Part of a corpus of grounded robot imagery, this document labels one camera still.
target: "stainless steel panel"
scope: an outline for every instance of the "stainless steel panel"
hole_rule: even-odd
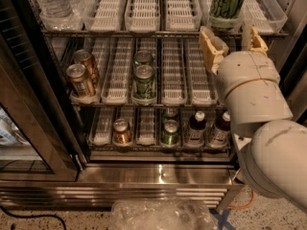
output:
[[[89,167],[76,182],[0,181],[0,204],[31,207],[102,207],[117,199],[192,199],[226,207],[242,184],[233,169],[163,164]]]

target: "bottle cap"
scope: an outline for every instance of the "bottle cap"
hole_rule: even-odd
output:
[[[204,113],[202,111],[198,111],[195,113],[195,118],[199,122],[202,121],[204,119]]]
[[[230,122],[230,115],[229,115],[229,113],[227,111],[223,114],[223,119],[226,122]]]

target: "can lid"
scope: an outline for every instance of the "can lid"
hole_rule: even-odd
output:
[[[150,65],[139,65],[134,70],[134,75],[141,80],[149,79],[153,74],[154,69]]]
[[[229,113],[227,111],[223,114],[223,119],[226,122],[230,122],[230,115],[229,115]]]
[[[175,117],[178,114],[178,110],[176,108],[166,108],[165,115],[167,117]]]
[[[164,128],[169,133],[175,133],[178,130],[178,123],[175,120],[168,120],[165,122]]]
[[[202,121],[204,119],[204,112],[203,111],[197,111],[197,113],[195,113],[195,118],[197,121]]]
[[[81,77],[86,71],[86,67],[82,64],[72,64],[66,69],[66,75],[69,78]]]
[[[114,129],[119,132],[125,131],[128,126],[129,123],[126,119],[117,119],[113,124]]]
[[[146,51],[146,50],[141,50],[141,51],[138,51],[134,55],[134,60],[137,61],[137,63],[139,63],[139,64],[152,62],[153,56],[152,56],[151,52]]]
[[[74,54],[74,61],[77,62],[82,62],[84,60],[88,60],[91,58],[91,54],[87,52],[86,50],[78,50]]]

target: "dark bottle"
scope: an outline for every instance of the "dark bottle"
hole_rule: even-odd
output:
[[[230,133],[230,115],[226,111],[223,116],[217,117],[210,129],[207,146],[213,149],[221,149],[228,143]]]
[[[198,111],[189,118],[189,123],[184,133],[185,146],[199,148],[203,145],[203,133],[205,131],[206,119],[204,112]]]

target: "gold can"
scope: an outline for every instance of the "gold can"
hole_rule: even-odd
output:
[[[78,97],[91,97],[95,95],[92,80],[84,65],[72,64],[68,66],[66,75]]]
[[[92,79],[94,88],[96,88],[100,76],[94,55],[87,52],[86,50],[78,50],[74,54],[74,62],[83,64],[86,67],[89,76]]]
[[[128,145],[132,141],[130,124],[125,119],[117,119],[113,124],[113,140],[121,146]]]

